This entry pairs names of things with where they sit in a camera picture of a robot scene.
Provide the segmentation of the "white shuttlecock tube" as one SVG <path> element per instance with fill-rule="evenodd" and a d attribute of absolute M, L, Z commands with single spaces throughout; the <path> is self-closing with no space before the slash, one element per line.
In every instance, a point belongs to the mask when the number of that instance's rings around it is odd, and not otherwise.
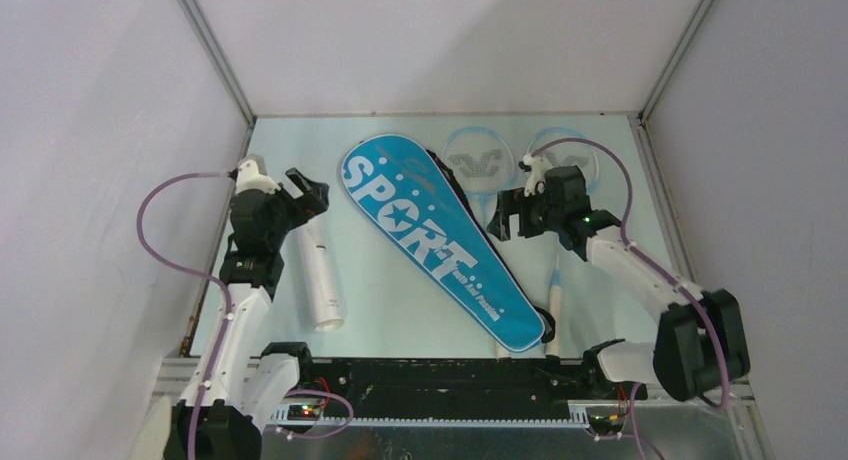
<path fill-rule="evenodd" d="M 310 219 L 295 233 L 313 328 L 318 333 L 338 330 L 345 318 L 321 219 Z"/>

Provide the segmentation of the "blue racket cover bag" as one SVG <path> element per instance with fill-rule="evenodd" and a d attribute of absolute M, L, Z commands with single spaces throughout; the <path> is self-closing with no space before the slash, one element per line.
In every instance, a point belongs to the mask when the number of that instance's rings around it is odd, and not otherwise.
<path fill-rule="evenodd" d="M 346 153 L 339 176 L 365 217 L 501 347 L 522 353 L 553 340 L 555 320 L 528 298 L 434 151 L 378 135 Z"/>

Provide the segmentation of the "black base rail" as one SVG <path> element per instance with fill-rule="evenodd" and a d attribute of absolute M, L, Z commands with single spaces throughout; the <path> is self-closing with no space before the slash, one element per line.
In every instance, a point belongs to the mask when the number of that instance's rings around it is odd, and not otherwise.
<path fill-rule="evenodd" d="M 299 384 L 376 421 L 566 421 L 575 402 L 621 392 L 594 367 L 553 359 L 318 359 L 302 365 Z"/>

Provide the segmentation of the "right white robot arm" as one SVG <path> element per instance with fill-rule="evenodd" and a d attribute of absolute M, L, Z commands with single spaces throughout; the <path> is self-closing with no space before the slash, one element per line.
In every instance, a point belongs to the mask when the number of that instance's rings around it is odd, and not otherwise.
<path fill-rule="evenodd" d="M 627 239 L 622 220 L 592 207 L 578 167 L 553 166 L 532 154 L 520 167 L 529 174 L 526 184 L 499 193 L 488 232 L 510 239 L 509 220 L 516 216 L 521 237 L 556 234 L 565 250 L 623 285 L 657 327 L 652 342 L 616 339 L 585 351 L 585 391 L 606 398 L 621 383 L 654 384 L 685 402 L 720 389 L 726 403 L 731 383 L 751 370 L 736 297 L 670 272 Z"/>

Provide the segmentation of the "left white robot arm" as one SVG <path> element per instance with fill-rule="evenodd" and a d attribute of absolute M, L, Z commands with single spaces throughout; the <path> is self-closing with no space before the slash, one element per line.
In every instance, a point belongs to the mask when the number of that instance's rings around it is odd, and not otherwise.
<path fill-rule="evenodd" d="M 329 187 L 298 169 L 286 176 L 295 193 L 267 173 L 264 159 L 249 155 L 230 171 L 232 233 L 212 283 L 223 299 L 214 337 L 177 404 L 164 445 L 166 459 L 258 459 L 262 435 L 283 397 L 304 396 L 316 383 L 315 368 L 276 349 L 262 355 L 248 377 L 251 348 L 269 313 L 288 234 L 325 213 Z"/>

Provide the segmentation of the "blue badminton racket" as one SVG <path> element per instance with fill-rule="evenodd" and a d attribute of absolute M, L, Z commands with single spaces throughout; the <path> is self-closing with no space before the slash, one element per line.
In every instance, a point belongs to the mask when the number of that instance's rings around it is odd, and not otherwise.
<path fill-rule="evenodd" d="M 442 159 L 468 197 L 478 225 L 486 227 L 491 219 L 489 201 L 510 187 L 515 177 L 510 147 L 490 128 L 464 127 L 448 137 L 442 147 Z"/>
<path fill-rule="evenodd" d="M 549 127 L 535 134 L 528 145 L 526 154 L 532 155 L 548 143 L 561 138 L 584 138 L 584 135 L 566 127 Z M 584 175 L 588 192 L 592 192 L 598 182 L 599 162 L 595 149 L 583 143 L 561 143 L 543 151 L 543 156 L 554 166 L 577 166 Z M 559 319 L 562 308 L 563 288 L 560 268 L 561 255 L 554 252 L 554 266 L 548 288 L 548 313 L 556 321 L 554 338 L 544 345 L 544 354 L 548 358 L 560 356 L 559 336 L 564 332 L 564 322 Z"/>

